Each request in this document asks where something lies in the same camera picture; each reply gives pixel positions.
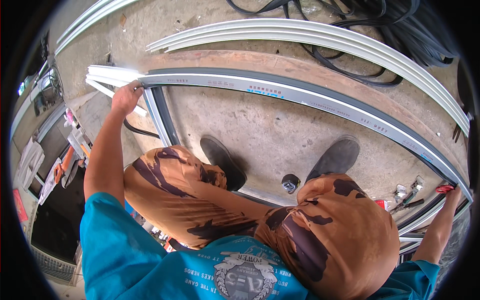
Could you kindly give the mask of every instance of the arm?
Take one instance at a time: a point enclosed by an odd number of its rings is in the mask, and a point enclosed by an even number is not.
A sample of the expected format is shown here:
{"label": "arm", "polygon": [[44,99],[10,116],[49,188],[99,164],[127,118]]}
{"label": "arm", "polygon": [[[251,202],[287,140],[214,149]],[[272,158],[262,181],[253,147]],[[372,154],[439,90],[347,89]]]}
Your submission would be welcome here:
{"label": "arm", "polygon": [[144,91],[139,87],[140,83],[135,80],[113,95],[112,109],[105,118],[90,153],[84,178],[85,201],[96,192],[106,192],[125,205],[120,132],[123,120],[133,111]]}
{"label": "arm", "polygon": [[462,192],[458,186],[447,193],[445,204],[428,226],[425,237],[412,257],[413,261],[425,260],[438,264],[450,237],[455,209],[461,196]]}

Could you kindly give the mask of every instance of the brown shorts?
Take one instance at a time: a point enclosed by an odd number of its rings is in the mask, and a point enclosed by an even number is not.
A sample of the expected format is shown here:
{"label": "brown shorts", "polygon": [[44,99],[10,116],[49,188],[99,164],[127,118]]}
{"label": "brown shorts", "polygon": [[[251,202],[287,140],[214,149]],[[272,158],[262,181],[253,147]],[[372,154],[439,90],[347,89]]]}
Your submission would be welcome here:
{"label": "brown shorts", "polygon": [[127,167],[125,199],[145,219],[190,248],[250,235],[275,250],[324,299],[363,299],[395,268],[395,222],[346,174],[312,179],[297,206],[272,208],[226,190],[218,166],[182,146],[153,149]]}

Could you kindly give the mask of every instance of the concrete floor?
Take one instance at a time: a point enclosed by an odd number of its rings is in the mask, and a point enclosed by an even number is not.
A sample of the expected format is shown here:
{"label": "concrete floor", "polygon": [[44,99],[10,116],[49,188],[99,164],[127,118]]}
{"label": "concrete floor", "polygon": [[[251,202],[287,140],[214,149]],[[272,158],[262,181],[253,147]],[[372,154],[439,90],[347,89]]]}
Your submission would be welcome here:
{"label": "concrete floor", "polygon": [[[95,0],[69,1],[52,19],[50,51],[56,47],[60,34]],[[268,0],[246,0],[241,6],[258,10]],[[303,1],[305,13],[312,21],[331,23],[339,18],[328,8],[313,0]],[[300,18],[291,8],[291,17]],[[127,21],[122,28],[120,17]],[[111,53],[117,66],[136,68],[139,59],[149,53],[145,45],[162,37],[192,27],[215,22],[248,17],[284,17],[281,9],[259,16],[246,16],[234,11],[224,0],[140,0],[102,19],[77,37],[57,57],[64,85],[66,101],[94,91],[84,82],[90,64],[105,63]],[[358,32],[379,39],[375,29],[356,26]],[[197,46],[190,49],[250,50],[295,57],[315,62],[298,44],[282,41],[232,41]],[[324,49],[325,55],[335,51]],[[344,55],[334,62],[340,68],[359,74],[375,73],[379,67]],[[428,69],[455,97],[456,63],[448,68]],[[389,81],[394,74],[385,72],[381,79]],[[379,89],[400,105],[408,108],[433,131],[440,133],[442,141],[467,169],[465,141],[455,144],[451,135],[455,127],[450,116],[429,96],[407,81],[395,88]],[[168,105],[182,144],[207,161],[199,146],[203,134],[219,138],[245,167],[248,182],[245,192],[283,205],[295,204],[295,195],[288,195],[280,185],[288,173],[296,174],[302,181],[321,154],[340,135],[351,134],[360,140],[360,156],[348,172],[358,185],[373,199],[386,199],[394,207],[393,192],[397,184],[407,187],[417,175],[425,179],[425,188],[417,199],[427,197],[441,179],[408,151],[353,122],[326,112],[298,104],[260,95],[200,87],[170,87],[167,89]],[[129,116],[132,125],[154,131],[149,116]],[[142,151],[161,147],[153,138],[134,134]],[[288,137],[281,142],[277,137]],[[403,211],[395,216],[401,221],[411,213]]]}

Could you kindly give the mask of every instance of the man's right hand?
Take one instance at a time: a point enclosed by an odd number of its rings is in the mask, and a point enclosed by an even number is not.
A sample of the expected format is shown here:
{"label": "man's right hand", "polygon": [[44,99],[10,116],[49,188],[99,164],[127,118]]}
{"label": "man's right hand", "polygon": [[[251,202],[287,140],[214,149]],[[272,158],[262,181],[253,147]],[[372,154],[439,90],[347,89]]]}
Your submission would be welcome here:
{"label": "man's right hand", "polygon": [[447,192],[445,196],[445,202],[453,202],[452,204],[455,204],[456,207],[461,198],[462,190],[460,189],[460,186],[457,185],[454,190]]}

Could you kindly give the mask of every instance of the tape measure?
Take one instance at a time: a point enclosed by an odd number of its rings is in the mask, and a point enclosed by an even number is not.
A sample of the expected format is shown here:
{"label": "tape measure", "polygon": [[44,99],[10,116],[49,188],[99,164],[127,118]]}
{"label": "tape measure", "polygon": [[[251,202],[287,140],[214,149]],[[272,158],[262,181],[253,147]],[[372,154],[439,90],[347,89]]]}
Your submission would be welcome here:
{"label": "tape measure", "polygon": [[287,174],[282,178],[282,187],[289,193],[293,194],[295,190],[300,186],[300,179],[293,175]]}

